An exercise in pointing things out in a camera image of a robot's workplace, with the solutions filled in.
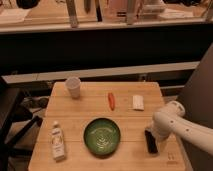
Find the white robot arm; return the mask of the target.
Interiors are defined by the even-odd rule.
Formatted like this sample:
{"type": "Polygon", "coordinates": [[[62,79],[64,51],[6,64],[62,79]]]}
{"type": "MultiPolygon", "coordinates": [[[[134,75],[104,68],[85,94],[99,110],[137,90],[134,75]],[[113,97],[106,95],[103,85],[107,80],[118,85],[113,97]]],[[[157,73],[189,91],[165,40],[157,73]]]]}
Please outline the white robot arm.
{"type": "Polygon", "coordinates": [[[201,150],[213,155],[213,129],[193,123],[183,118],[184,106],[178,101],[170,101],[154,112],[152,122],[145,130],[148,152],[157,154],[156,143],[165,141],[173,133],[201,150]]]}

